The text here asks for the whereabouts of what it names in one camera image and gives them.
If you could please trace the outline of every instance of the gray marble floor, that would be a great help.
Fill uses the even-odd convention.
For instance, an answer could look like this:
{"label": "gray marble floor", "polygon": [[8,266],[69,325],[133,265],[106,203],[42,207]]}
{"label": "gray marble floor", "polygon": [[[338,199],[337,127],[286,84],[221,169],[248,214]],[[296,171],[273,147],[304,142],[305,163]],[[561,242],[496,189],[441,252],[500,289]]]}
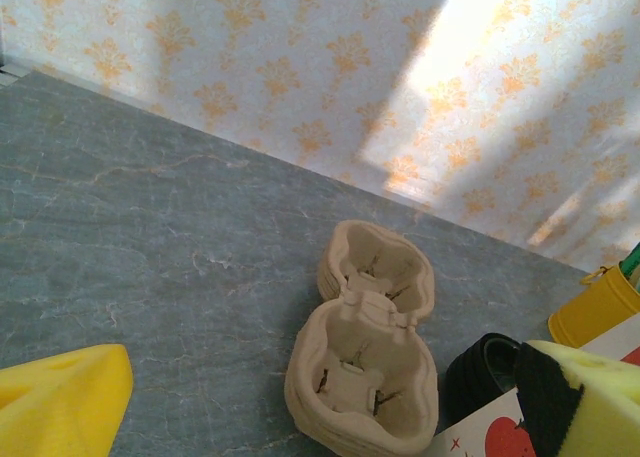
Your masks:
{"label": "gray marble floor", "polygon": [[335,224],[431,259],[440,371],[482,334],[547,337],[582,272],[32,73],[0,90],[0,366],[120,342],[114,456],[327,455],[283,378]]}

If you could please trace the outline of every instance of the yellow bucket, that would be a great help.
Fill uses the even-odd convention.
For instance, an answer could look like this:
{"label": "yellow bucket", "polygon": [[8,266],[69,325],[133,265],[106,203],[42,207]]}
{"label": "yellow bucket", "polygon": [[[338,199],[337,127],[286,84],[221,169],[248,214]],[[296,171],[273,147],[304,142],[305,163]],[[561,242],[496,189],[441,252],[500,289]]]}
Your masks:
{"label": "yellow bucket", "polygon": [[640,294],[618,265],[600,267],[580,283],[588,288],[549,317],[551,337],[559,344],[582,347],[640,312]]}

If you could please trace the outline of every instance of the floral wallpaper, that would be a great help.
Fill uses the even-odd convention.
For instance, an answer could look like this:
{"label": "floral wallpaper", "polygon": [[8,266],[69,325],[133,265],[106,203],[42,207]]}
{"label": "floral wallpaper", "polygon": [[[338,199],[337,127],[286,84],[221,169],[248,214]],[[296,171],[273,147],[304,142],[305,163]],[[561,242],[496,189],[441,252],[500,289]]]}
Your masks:
{"label": "floral wallpaper", "polygon": [[640,0],[0,0],[7,62],[585,270],[640,240]]}

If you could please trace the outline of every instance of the wallpaper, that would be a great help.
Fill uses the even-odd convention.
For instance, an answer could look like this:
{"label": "wallpaper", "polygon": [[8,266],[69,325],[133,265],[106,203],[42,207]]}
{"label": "wallpaper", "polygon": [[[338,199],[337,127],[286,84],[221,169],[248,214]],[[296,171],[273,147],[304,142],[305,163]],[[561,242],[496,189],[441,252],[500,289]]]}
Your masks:
{"label": "wallpaper", "polygon": [[585,270],[640,240],[640,0],[0,6],[8,62],[407,203],[416,219]]}

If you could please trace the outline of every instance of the red apple print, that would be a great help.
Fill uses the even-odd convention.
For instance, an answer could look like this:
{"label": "red apple print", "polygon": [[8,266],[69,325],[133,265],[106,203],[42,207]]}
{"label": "red apple print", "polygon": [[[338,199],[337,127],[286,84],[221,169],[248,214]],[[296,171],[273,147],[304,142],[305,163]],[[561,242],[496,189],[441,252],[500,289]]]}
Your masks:
{"label": "red apple print", "polygon": [[628,362],[630,364],[640,365],[640,347],[632,351],[629,355],[622,359],[622,361]]}
{"label": "red apple print", "polygon": [[494,420],[484,439],[486,457],[535,457],[529,434],[522,421],[516,424],[509,417]]}

